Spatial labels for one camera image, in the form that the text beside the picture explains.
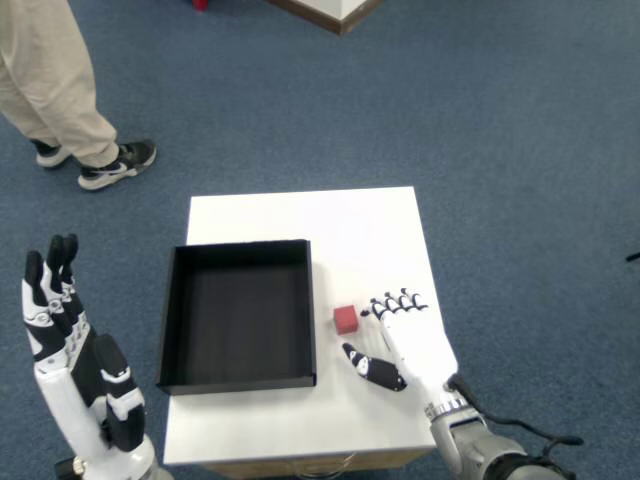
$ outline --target wooden baseboard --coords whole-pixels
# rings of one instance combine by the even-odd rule
[[[367,0],[351,12],[346,18],[339,20],[297,0],[267,1],[337,35],[346,35],[349,33],[382,3],[382,0]]]
[[[340,456],[297,458],[271,462],[204,465],[207,470],[226,478],[243,480],[251,478],[318,475],[336,471],[378,470],[401,468],[429,450],[401,450],[395,452],[344,454]]]

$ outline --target black cable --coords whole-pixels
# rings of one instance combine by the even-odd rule
[[[548,458],[551,449],[558,444],[572,445],[572,446],[584,444],[584,440],[580,437],[576,437],[573,435],[558,436],[551,433],[547,433],[543,430],[540,430],[539,428],[533,427],[528,423],[523,422],[522,420],[518,420],[516,418],[501,418],[501,417],[496,417],[494,415],[491,415],[482,407],[480,407],[480,405],[478,404],[478,401],[471,393],[471,390],[469,389],[465,381],[462,379],[462,377],[458,373],[455,373],[451,376],[451,378],[448,381],[448,385],[450,388],[458,390],[458,392],[460,392],[460,394],[467,399],[467,402],[469,402],[469,404],[473,408],[478,410],[478,412],[480,412],[482,415],[484,415],[487,419],[491,420],[492,422],[498,423],[500,425],[517,425],[535,435],[538,435],[539,437],[543,437],[549,440],[551,443],[547,445],[542,451],[541,456],[543,458]]]

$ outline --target white wall corner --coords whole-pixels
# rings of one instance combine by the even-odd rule
[[[345,0],[297,0],[319,12],[329,15],[330,17],[342,20],[343,3]]]
[[[344,20],[367,0],[341,0],[340,20]]]

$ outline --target table top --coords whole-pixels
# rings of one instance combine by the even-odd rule
[[[375,316],[339,336],[333,309],[407,287],[440,312],[412,187],[193,197],[187,244],[311,241],[315,387],[172,396],[165,464],[435,448],[416,392],[358,377],[341,345],[390,359]]]

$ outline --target robotic arm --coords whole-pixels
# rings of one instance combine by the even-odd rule
[[[113,338],[97,335],[75,290],[77,239],[53,237],[45,261],[27,255],[22,308],[34,376],[75,458],[65,480],[171,479],[144,434],[144,399]]]
[[[558,443],[580,445],[582,439],[556,437],[519,420],[484,413],[457,374],[458,363],[440,316],[420,295],[406,289],[401,293],[398,297],[386,293],[384,300],[370,302],[397,368],[357,352],[350,344],[343,348],[363,378],[395,391],[409,383],[418,387],[431,433],[453,476],[457,480],[575,479],[548,454]],[[514,440],[493,434],[485,418],[522,426],[552,443],[540,457],[531,457]]]

